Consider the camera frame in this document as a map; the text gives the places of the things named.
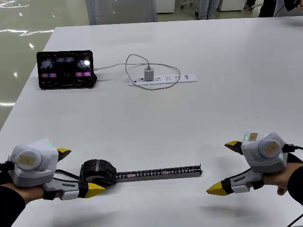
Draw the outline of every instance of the white power strip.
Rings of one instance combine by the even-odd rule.
[[[133,79],[136,85],[152,85],[152,84],[172,84],[178,80],[177,75],[166,75],[166,76],[155,76],[154,80],[152,81],[144,81],[143,78],[135,78]],[[190,74],[181,74],[181,78],[178,83],[185,83],[185,82],[196,82],[197,78],[194,73]],[[131,80],[128,82],[129,86],[134,86]]]

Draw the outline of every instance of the chair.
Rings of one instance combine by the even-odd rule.
[[[155,0],[86,0],[90,25],[156,22]]]
[[[287,11],[284,5],[284,0],[276,0],[276,9],[275,17],[294,17],[294,16],[303,16],[303,13],[300,12],[297,8],[294,8],[291,11]]]

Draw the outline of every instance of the charger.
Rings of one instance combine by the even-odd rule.
[[[153,81],[153,69],[150,67],[150,65],[144,69],[144,80]]]

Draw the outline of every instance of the hand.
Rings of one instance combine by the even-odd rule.
[[[263,182],[267,185],[278,186],[277,194],[284,195],[287,192],[287,184],[291,174],[302,166],[302,163],[287,163],[287,166],[283,171],[273,174],[264,174]]]
[[[24,188],[24,187],[16,187],[13,183],[6,183],[2,184],[1,186],[10,188],[17,192],[19,195],[22,196],[25,203],[28,204],[31,201],[42,199],[44,190],[42,187],[30,187],[30,188]],[[56,193],[56,197],[60,197],[61,192]]]
[[[297,6],[297,9],[303,13],[303,0],[301,0],[300,4]]]

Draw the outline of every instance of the shiny floor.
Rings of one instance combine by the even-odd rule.
[[[218,18],[257,17],[253,11],[220,12]],[[194,9],[159,14],[158,21],[195,20]],[[57,26],[88,25],[85,0],[0,0],[0,129]]]

